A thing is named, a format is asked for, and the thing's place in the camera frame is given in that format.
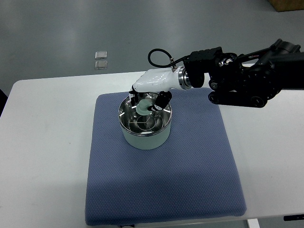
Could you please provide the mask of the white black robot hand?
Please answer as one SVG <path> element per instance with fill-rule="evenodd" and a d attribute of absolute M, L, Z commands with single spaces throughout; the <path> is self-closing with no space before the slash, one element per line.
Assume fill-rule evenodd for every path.
<path fill-rule="evenodd" d="M 144 93 L 157 93 L 154 104 L 149 106 L 149 111 L 163 110 L 170 102 L 171 89 L 187 90 L 191 88 L 185 67 L 158 68 L 146 71 L 131 87 L 129 100 L 132 105 L 139 102 L 139 97 Z"/>

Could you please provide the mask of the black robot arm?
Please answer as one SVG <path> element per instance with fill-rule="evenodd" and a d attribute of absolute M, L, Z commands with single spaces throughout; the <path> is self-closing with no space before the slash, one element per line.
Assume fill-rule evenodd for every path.
<path fill-rule="evenodd" d="M 224 53 L 221 47 L 194 51 L 183 60 L 186 84 L 200 88 L 208 73 L 212 103 L 262 108 L 281 90 L 304 88 L 300 48 L 278 39 L 270 47 L 246 55 Z"/>

